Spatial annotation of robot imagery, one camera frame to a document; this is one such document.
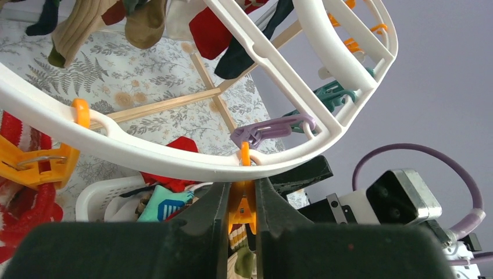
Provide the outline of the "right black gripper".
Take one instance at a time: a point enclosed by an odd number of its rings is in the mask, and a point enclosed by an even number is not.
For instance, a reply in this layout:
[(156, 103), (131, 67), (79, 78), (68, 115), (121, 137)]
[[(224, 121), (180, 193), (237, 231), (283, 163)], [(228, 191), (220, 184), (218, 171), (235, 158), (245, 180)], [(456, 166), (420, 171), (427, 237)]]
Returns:
[(333, 176), (326, 157), (319, 155), (289, 171), (270, 176), (269, 180), (279, 195), (287, 196)]

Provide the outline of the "white round clip hanger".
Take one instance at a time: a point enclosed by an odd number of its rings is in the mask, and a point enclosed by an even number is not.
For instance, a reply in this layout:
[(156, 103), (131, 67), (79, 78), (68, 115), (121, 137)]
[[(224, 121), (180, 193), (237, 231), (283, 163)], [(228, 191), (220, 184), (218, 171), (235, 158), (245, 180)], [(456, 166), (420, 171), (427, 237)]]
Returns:
[[(241, 167), (237, 155), (204, 155), (134, 137), (110, 117), (91, 110), (91, 120), (106, 130), (101, 135), (76, 124), (74, 108), (51, 98), (6, 66), (1, 66), (1, 108), (56, 140), (134, 170), (183, 180), (254, 180), (293, 169), (338, 142), (381, 84), (398, 53), (396, 30), (382, 1), (367, 4), (374, 17), (387, 26), (383, 39), (378, 39), (343, 1), (295, 1), (298, 21), (317, 56), (344, 88), (354, 90), (358, 96), (355, 103), (346, 103), (333, 115), (234, 1), (207, 4), (290, 102), (315, 119), (316, 134), (306, 129), (305, 143), (269, 155), (253, 151), (255, 165)], [(160, 156), (165, 162), (176, 159), (167, 169), (172, 170), (171, 174), (145, 162)]]

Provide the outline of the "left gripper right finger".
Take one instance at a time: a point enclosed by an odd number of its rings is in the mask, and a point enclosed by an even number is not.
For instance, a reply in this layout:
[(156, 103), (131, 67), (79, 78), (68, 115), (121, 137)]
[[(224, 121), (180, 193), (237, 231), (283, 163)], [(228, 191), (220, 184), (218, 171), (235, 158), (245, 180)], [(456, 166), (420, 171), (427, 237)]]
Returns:
[(421, 227), (314, 223), (269, 179), (256, 180), (255, 192), (259, 278), (453, 278)]

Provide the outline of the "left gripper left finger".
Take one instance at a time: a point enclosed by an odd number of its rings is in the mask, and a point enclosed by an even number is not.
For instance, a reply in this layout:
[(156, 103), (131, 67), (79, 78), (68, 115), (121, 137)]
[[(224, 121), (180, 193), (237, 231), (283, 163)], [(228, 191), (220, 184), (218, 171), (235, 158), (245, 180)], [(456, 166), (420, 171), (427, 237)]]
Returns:
[(228, 183), (169, 221), (49, 223), (17, 248), (3, 278), (225, 278)]

